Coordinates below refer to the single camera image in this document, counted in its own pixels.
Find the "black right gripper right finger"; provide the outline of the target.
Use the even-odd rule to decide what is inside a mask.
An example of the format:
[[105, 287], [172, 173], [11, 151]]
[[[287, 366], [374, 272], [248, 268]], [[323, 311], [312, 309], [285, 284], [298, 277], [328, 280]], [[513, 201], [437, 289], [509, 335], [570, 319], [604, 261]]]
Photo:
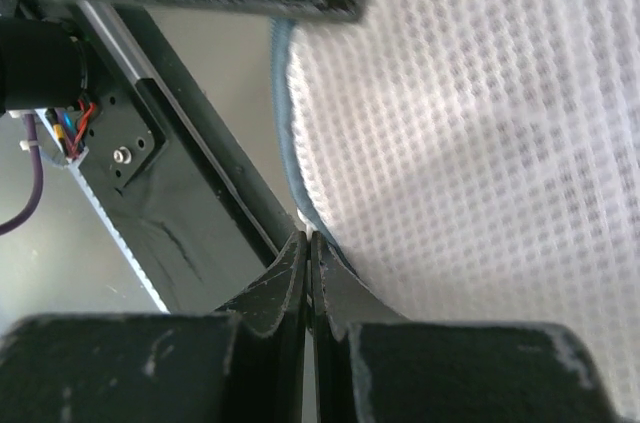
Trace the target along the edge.
[[583, 343], [548, 323], [411, 321], [310, 241], [322, 422], [616, 422]]

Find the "white mesh laundry bag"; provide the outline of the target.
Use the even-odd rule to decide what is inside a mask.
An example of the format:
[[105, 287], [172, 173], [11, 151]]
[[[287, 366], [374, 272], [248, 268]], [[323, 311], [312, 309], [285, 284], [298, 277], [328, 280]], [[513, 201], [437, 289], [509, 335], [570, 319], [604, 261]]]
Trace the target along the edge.
[[390, 307], [545, 320], [639, 417], [639, 0], [368, 0], [279, 20], [301, 218]]

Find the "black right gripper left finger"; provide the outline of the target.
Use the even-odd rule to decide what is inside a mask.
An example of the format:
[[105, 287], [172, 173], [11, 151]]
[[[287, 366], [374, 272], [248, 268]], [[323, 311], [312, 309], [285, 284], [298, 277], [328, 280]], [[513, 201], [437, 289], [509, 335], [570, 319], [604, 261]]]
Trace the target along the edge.
[[1, 340], [5, 422], [297, 422], [307, 240], [212, 313], [43, 314]]

